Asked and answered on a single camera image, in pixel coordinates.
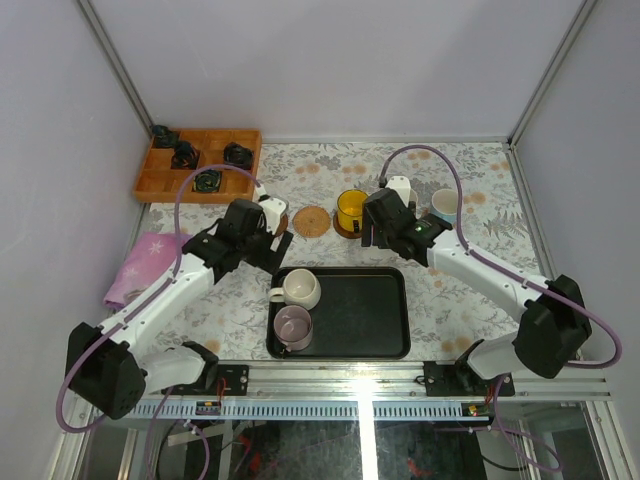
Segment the dark wooden coaster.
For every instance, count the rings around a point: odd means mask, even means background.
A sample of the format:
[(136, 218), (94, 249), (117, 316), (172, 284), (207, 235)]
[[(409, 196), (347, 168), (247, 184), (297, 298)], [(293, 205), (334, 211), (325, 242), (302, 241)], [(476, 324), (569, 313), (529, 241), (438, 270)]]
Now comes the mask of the dark wooden coaster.
[(276, 236), (277, 237), (281, 236), (288, 229), (288, 225), (289, 225), (289, 218), (287, 215), (283, 215), (280, 220), (278, 229), (276, 230)]
[(336, 217), (333, 218), (333, 228), (336, 231), (336, 233), (340, 236), (342, 236), (343, 238), (346, 239), (360, 239), (362, 237), (362, 233), (354, 233), (348, 230), (345, 230), (344, 228), (342, 228), (338, 222), (338, 219)]

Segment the yellow enamel mug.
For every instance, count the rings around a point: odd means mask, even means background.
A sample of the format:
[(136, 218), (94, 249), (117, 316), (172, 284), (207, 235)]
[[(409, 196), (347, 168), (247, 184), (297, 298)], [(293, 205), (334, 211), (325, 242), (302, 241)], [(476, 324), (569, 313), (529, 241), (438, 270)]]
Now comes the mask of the yellow enamel mug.
[(368, 195), (361, 190), (344, 191), (337, 199), (337, 222), (350, 234), (360, 234), (363, 227), (363, 205)]

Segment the woven rattan coaster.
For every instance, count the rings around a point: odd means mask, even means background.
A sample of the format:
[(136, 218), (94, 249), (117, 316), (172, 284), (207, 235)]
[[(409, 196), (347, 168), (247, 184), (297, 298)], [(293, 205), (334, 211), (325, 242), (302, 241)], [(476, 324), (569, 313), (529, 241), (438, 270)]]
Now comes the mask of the woven rattan coaster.
[(306, 206), (293, 218), (294, 230), (304, 238), (319, 238), (331, 225), (329, 213), (319, 206)]

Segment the cream white mug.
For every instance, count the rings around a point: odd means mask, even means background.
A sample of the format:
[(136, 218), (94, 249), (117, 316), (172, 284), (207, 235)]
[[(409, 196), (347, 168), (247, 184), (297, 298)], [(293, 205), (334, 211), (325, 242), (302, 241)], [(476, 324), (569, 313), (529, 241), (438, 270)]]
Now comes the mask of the cream white mug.
[(294, 269), (284, 277), (280, 287), (268, 292), (268, 300), (272, 303), (300, 306), (306, 310), (313, 309), (320, 298), (319, 280), (307, 269)]

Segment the light blue mug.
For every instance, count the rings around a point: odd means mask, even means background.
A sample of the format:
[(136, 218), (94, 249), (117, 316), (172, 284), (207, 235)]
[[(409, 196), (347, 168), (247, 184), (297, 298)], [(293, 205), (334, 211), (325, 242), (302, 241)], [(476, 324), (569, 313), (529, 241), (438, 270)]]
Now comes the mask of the light blue mug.
[(430, 202), (431, 212), (450, 224), (457, 219), (458, 193), (452, 189), (440, 189), (433, 193)]

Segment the lilac purple mug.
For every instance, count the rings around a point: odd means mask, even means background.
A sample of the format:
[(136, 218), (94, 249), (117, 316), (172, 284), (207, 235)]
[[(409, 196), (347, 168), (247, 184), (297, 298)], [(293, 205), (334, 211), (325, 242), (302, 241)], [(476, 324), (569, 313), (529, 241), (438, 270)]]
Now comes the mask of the lilac purple mug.
[(313, 338), (313, 328), (310, 312), (296, 305), (281, 308), (273, 321), (273, 332), (286, 352), (306, 349)]

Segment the black serving tray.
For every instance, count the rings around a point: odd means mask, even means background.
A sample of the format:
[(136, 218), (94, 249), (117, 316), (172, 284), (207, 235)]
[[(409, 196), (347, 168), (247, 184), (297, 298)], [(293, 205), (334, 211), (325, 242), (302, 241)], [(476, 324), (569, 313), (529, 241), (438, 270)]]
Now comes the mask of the black serving tray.
[(311, 267), (321, 297), (311, 312), (308, 347), (287, 352), (274, 332), (283, 304), (269, 306), (266, 348), (273, 358), (399, 360), (411, 349), (405, 281), (392, 267)]

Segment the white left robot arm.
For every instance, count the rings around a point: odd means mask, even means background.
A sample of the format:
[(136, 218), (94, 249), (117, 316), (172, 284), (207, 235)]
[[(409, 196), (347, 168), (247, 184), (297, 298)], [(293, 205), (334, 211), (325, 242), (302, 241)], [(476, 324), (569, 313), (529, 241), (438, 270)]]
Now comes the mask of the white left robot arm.
[(268, 195), (257, 202), (234, 200), (223, 218), (180, 246), (168, 270), (129, 306), (97, 326), (81, 323), (72, 330), (62, 389), (112, 420), (157, 391), (215, 392), (218, 358), (206, 347), (187, 341), (156, 354), (146, 348), (170, 320), (241, 263), (275, 273), (293, 239), (278, 230), (287, 210), (285, 201)]

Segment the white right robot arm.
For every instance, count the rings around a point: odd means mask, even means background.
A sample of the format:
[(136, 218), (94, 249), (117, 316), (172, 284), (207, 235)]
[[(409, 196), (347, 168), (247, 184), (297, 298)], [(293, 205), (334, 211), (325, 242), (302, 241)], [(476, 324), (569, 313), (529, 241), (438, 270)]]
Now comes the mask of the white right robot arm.
[(390, 249), (403, 259), (453, 276), (519, 323), (517, 332), (478, 341), (456, 361), (455, 378), (463, 392), (478, 394), (492, 379), (519, 370), (553, 379), (590, 337), (588, 318), (557, 299), (583, 305), (572, 279), (511, 279), (502, 272), (508, 264), (499, 259), (485, 264), (473, 257), (450, 223), (433, 214), (416, 217), (394, 190), (369, 196), (363, 208), (364, 247)]

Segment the black rolled item right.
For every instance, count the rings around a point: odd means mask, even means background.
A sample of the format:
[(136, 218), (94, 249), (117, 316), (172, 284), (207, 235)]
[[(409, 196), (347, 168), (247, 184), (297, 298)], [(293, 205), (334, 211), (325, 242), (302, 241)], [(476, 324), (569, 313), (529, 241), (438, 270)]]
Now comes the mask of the black rolled item right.
[(228, 143), (223, 150), (225, 165), (234, 166), (242, 170), (251, 170), (254, 162), (254, 152), (236, 142)]

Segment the purple princess print cloth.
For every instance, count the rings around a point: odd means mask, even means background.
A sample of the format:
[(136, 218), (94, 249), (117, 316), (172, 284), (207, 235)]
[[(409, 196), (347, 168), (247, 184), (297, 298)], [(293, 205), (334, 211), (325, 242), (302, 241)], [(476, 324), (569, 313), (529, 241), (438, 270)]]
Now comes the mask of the purple princess print cloth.
[(151, 286), (176, 259), (174, 233), (143, 233), (120, 267), (103, 303), (121, 310)]

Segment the wooden compartment tray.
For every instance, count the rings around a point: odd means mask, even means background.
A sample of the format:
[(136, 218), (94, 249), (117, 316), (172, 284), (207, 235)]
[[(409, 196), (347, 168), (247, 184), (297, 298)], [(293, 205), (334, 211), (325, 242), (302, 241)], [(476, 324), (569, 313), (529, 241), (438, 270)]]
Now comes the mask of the wooden compartment tray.
[[(257, 129), (177, 129), (179, 140), (189, 141), (200, 151), (197, 168), (223, 163), (223, 150), (228, 143), (236, 142), (254, 152), (250, 173), (256, 175), (260, 163), (262, 134)], [(142, 203), (173, 203), (189, 174), (194, 170), (171, 168), (172, 148), (159, 148), (152, 143), (141, 166), (134, 187), (134, 195)], [(182, 196), (184, 203), (228, 204), (236, 198), (253, 198), (255, 184), (243, 174), (223, 170), (217, 193), (202, 194), (192, 191), (192, 186)]]

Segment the black rolled item corner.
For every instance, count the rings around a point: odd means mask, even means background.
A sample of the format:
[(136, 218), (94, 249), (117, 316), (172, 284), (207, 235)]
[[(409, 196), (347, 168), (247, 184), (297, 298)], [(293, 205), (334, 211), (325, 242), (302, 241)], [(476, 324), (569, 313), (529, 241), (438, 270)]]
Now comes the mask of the black rolled item corner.
[(173, 131), (164, 125), (153, 125), (151, 127), (151, 133), (156, 139), (171, 137)]

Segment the aluminium frame post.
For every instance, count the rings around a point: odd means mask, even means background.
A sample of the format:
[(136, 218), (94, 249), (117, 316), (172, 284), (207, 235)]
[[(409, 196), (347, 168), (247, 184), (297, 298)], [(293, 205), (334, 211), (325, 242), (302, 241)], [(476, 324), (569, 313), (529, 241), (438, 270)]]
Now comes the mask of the aluminium frame post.
[(78, 7), (87, 27), (94, 36), (99, 49), (115, 76), (134, 114), (147, 135), (151, 136), (151, 127), (153, 125), (152, 117), (94, 3), (90, 0), (75, 0), (74, 3)]
[(593, 11), (599, 4), (599, 0), (584, 0), (580, 3), (576, 14), (572, 18), (569, 27), (555, 49), (543, 75), (533, 91), (533, 94), (528, 100), (525, 109), (507, 137), (506, 144), (510, 149), (514, 149), (523, 137), (529, 123), (535, 116), (538, 107), (543, 102), (548, 90), (551, 88), (555, 78), (563, 67), (569, 53), (587, 25)]

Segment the right aluminium frame post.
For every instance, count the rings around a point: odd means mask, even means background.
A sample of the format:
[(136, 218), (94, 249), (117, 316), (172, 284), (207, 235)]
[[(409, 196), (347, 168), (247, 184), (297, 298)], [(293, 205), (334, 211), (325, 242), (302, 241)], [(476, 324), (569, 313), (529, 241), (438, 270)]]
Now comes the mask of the right aluminium frame post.
[(533, 91), (533, 94), (528, 100), (525, 109), (507, 137), (506, 144), (510, 149), (514, 149), (523, 137), (529, 123), (535, 116), (538, 107), (543, 102), (548, 90), (551, 88), (555, 78), (563, 67), (569, 53), (587, 25), (593, 11), (599, 4), (599, 0), (584, 0), (580, 3), (576, 14), (572, 18), (569, 27), (555, 49), (543, 75)]

